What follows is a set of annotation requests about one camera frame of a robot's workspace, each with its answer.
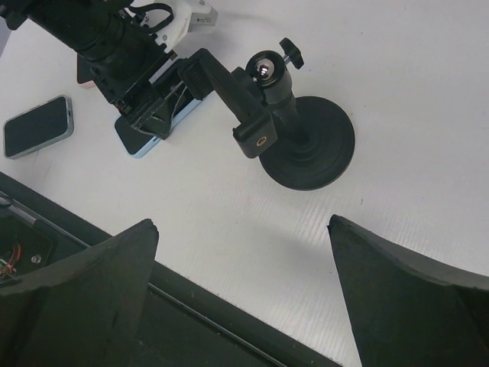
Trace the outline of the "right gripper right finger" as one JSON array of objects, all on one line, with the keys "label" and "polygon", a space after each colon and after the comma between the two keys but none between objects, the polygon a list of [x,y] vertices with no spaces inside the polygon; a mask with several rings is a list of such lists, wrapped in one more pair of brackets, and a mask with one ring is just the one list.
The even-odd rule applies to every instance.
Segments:
[{"label": "right gripper right finger", "polygon": [[329,238],[363,366],[486,366],[488,278],[390,242],[345,217]]}]

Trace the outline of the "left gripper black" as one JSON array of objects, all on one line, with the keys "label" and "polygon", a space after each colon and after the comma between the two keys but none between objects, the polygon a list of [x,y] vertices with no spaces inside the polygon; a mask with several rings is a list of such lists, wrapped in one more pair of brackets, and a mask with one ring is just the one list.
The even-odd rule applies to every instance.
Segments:
[{"label": "left gripper black", "polygon": [[100,37],[87,47],[97,87],[134,130],[166,139],[179,101],[177,54],[149,37]]}]

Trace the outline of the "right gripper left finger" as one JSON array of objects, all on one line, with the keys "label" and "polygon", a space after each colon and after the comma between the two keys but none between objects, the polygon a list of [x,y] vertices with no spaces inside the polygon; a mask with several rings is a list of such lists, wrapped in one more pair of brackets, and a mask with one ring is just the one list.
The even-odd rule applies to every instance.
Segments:
[{"label": "right gripper left finger", "polygon": [[3,366],[127,366],[159,233],[150,219],[1,286]]}]

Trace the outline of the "light blue case phone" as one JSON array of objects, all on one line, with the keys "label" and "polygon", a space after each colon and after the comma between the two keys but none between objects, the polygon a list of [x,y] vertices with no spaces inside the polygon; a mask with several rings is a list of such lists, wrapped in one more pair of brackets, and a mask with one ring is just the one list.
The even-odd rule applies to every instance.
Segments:
[{"label": "light blue case phone", "polygon": [[173,129],[199,104],[178,74],[182,59],[172,61],[141,95],[142,107],[122,113],[115,131],[133,158],[142,158],[159,141],[170,137]]}]

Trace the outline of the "black round base phone stand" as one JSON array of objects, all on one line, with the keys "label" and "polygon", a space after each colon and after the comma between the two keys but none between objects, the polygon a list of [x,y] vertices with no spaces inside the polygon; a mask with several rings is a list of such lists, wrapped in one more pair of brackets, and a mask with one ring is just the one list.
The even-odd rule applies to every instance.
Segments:
[{"label": "black round base phone stand", "polygon": [[247,158],[258,158],[274,181],[292,190],[317,190],[351,163],[355,130],[334,102],[294,96],[287,66],[302,68],[303,56],[287,37],[280,46],[282,54],[263,50],[233,71],[202,48],[178,74],[195,99],[219,96],[239,122],[233,137],[240,149]]}]

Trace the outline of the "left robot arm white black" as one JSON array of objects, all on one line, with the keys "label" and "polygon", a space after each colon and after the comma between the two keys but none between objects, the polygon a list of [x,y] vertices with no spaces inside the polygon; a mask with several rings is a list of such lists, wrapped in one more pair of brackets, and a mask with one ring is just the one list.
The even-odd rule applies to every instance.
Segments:
[{"label": "left robot arm white black", "polygon": [[166,139],[171,113],[151,77],[170,59],[156,33],[174,20],[172,7],[130,1],[3,1],[1,17],[17,30],[31,20],[74,50],[95,84],[134,130]]}]

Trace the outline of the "pink case phone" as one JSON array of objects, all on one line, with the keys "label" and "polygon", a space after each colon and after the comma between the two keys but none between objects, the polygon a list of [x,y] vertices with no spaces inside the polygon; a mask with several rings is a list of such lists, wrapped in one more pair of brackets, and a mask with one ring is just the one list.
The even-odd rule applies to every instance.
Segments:
[{"label": "pink case phone", "polygon": [[90,89],[96,86],[90,65],[80,55],[76,61],[76,81],[79,86]]}]

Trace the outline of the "green case phone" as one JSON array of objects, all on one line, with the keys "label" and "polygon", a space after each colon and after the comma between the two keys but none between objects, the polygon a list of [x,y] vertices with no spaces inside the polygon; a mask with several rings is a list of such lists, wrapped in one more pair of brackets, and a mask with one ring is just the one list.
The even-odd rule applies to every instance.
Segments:
[{"label": "green case phone", "polygon": [[52,98],[5,122],[4,156],[22,158],[70,137],[74,129],[71,98]]}]

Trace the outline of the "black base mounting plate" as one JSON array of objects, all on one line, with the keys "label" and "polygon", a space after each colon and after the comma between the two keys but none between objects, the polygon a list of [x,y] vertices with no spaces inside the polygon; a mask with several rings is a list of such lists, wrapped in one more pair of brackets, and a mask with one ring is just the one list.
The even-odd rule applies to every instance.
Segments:
[{"label": "black base mounting plate", "polygon": [[109,235],[1,177],[3,366],[331,366],[155,261],[149,219]]}]

